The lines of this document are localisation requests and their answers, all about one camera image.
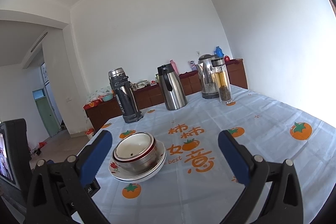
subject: crt monitor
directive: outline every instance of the crt monitor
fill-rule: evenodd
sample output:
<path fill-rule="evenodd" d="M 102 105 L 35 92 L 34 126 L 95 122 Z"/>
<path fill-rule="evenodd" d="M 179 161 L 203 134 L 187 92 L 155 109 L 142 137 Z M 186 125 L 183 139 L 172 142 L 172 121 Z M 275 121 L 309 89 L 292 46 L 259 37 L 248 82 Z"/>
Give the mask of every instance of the crt monitor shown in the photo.
<path fill-rule="evenodd" d="M 32 171 L 26 135 L 26 121 L 0 124 L 0 188 L 3 197 L 25 215 Z"/>

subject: tablecloth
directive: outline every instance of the tablecloth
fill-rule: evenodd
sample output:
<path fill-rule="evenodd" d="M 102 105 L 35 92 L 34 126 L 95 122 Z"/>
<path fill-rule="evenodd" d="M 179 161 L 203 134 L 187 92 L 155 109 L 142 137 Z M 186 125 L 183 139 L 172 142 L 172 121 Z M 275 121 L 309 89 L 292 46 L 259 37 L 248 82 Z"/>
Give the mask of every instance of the tablecloth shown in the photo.
<path fill-rule="evenodd" d="M 101 189 L 93 200 L 111 223 L 219 223 L 244 188 L 218 148 L 218 134 L 225 129 L 252 155 L 294 161 L 304 223 L 310 223 L 336 182 L 336 129 L 287 104 L 231 87 L 234 103 L 229 106 L 195 93 L 178 110 L 168 111 L 161 104 L 142 110 L 138 122 L 126 124 L 122 117 L 107 122 L 113 145 L 96 175 Z M 129 185 L 115 180 L 108 165 L 121 137 L 133 131 L 162 141 L 167 159 L 153 178 Z M 258 217 L 269 188 L 267 183 L 248 223 Z M 78 213 L 73 219 L 81 221 Z"/>

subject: bowl rim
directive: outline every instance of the bowl rim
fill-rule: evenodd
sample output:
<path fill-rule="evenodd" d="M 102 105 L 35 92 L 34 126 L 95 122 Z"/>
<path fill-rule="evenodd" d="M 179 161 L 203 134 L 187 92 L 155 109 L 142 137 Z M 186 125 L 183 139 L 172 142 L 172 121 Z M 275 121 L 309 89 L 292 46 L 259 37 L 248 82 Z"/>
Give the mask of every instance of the bowl rim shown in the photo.
<path fill-rule="evenodd" d="M 131 157 L 131 158 L 120 158 L 118 157 L 117 153 L 116 153 L 116 150 L 117 150 L 117 147 L 119 146 L 119 144 L 121 142 L 123 142 L 125 139 L 127 139 L 128 137 L 131 137 L 135 134 L 139 134 L 139 133 L 142 133 L 142 134 L 147 134 L 149 135 L 149 137 L 151 138 L 151 142 L 149 144 L 149 146 L 147 146 L 144 150 L 142 150 L 142 152 L 140 152 L 139 154 Z M 136 132 L 136 133 L 133 133 L 133 134 L 130 134 L 128 135 L 127 137 L 123 138 L 117 145 L 116 147 L 113 149 L 113 152 L 112 152 L 112 157 L 114 158 L 115 161 L 119 162 L 119 163 L 127 163 L 127 162 L 133 162 L 133 161 L 136 161 L 136 160 L 139 160 L 143 157 L 145 157 L 146 155 L 148 155 L 155 147 L 156 145 L 156 139 L 153 137 L 153 135 L 151 135 L 150 133 L 146 133 L 146 132 Z"/>

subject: stainless steel bowl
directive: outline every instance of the stainless steel bowl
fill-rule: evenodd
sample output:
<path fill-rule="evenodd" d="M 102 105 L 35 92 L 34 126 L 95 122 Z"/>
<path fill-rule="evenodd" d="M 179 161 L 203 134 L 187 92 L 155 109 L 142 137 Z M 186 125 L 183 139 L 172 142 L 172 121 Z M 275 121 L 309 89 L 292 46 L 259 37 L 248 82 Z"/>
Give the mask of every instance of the stainless steel bowl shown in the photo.
<path fill-rule="evenodd" d="M 157 163 L 156 139 L 145 132 L 129 135 L 114 148 L 112 158 L 127 171 L 135 174 L 146 172 Z"/>

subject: window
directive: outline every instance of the window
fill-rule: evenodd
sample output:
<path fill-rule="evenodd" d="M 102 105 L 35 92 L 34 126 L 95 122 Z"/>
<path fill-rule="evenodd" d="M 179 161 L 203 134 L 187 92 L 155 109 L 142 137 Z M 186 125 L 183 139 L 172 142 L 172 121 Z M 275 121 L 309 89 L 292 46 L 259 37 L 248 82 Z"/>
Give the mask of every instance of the window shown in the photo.
<path fill-rule="evenodd" d="M 43 63 L 41 65 L 41 69 L 42 69 L 44 84 L 47 85 L 49 83 L 49 79 L 48 79 L 48 75 L 47 75 L 47 70 L 45 68 L 45 63 Z"/>
<path fill-rule="evenodd" d="M 33 91 L 33 96 L 34 96 L 34 99 L 35 99 L 35 100 L 44 97 L 44 96 L 45 96 L 45 94 L 44 94 L 44 90 L 36 90 L 36 91 Z"/>

